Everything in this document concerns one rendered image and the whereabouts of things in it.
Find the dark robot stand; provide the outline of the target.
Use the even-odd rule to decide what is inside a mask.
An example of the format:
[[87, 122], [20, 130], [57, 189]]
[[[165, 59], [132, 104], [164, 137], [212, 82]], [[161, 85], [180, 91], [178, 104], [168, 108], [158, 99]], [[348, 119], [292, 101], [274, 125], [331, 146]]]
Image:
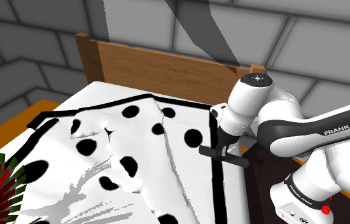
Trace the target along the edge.
[[[269, 191], [272, 185], [282, 181], [300, 164], [291, 158], [276, 157], [258, 146], [251, 150], [242, 146], [241, 153], [249, 159], [244, 179], [251, 224], [287, 224], [277, 216]], [[337, 193], [332, 197], [330, 208], [334, 224], [350, 224], [350, 196]]]

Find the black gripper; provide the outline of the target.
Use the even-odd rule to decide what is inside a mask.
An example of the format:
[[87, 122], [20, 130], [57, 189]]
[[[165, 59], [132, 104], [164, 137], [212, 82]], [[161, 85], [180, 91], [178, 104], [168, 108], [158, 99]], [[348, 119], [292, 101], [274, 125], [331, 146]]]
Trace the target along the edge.
[[216, 149], [200, 145], [199, 153], [215, 160], [223, 160], [222, 155], [225, 155], [224, 161], [233, 165], [247, 168], [249, 166], [249, 160], [247, 158], [227, 153], [229, 146], [238, 142], [240, 136], [231, 135], [225, 132], [221, 127], [218, 128], [216, 133], [218, 137]]

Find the white blanket with black dots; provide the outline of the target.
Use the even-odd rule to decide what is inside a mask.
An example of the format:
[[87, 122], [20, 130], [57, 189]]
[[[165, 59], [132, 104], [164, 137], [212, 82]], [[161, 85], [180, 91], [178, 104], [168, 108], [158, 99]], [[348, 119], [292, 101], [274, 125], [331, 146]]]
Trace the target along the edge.
[[20, 180], [7, 224], [228, 224], [208, 106], [151, 94], [40, 113], [0, 150]]

